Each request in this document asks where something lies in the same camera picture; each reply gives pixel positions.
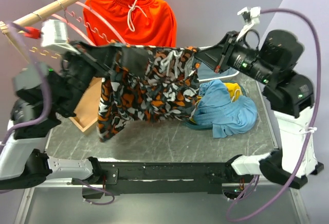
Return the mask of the camouflage patterned shorts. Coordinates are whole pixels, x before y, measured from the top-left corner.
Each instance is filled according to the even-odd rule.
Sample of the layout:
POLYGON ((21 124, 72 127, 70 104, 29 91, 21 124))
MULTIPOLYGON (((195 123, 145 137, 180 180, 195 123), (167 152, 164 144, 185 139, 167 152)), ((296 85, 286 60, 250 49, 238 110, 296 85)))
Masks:
POLYGON ((98 108, 98 136, 105 142, 122 131, 130 121, 157 123, 167 119, 189 120, 197 106, 201 65, 195 59, 198 48, 171 48, 125 45, 112 42, 118 49, 114 73, 103 78, 98 108), (122 48, 148 51, 143 77, 121 67, 122 48))

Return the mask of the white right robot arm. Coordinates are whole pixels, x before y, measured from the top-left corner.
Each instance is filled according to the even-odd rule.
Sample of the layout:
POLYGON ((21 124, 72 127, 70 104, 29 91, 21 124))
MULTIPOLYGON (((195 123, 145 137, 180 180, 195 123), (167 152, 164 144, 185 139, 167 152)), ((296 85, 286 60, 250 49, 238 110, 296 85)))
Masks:
POLYGON ((242 176, 262 175, 268 181, 300 189, 308 175, 321 172, 324 165, 314 153, 313 115, 318 107, 312 81, 294 67, 304 51, 297 37, 285 30, 270 31, 261 48, 248 48, 227 32, 214 46, 201 48, 194 58, 216 73, 233 68, 264 85, 279 124, 281 147, 258 156, 236 155, 226 162, 225 176, 237 182, 242 176))

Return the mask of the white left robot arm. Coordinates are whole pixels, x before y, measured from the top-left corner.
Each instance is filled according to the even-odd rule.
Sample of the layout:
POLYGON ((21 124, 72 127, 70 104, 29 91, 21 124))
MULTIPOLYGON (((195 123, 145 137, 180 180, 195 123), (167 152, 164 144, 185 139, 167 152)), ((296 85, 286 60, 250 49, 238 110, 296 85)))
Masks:
POLYGON ((61 53, 60 72, 43 62, 21 71, 13 80, 17 100, 1 144, 1 191, 32 188, 61 178, 98 183, 103 174, 98 159, 58 162, 38 147, 60 124, 59 116, 75 115, 93 78, 112 77, 118 69, 143 77, 149 57, 143 46, 71 42, 70 50, 61 53))

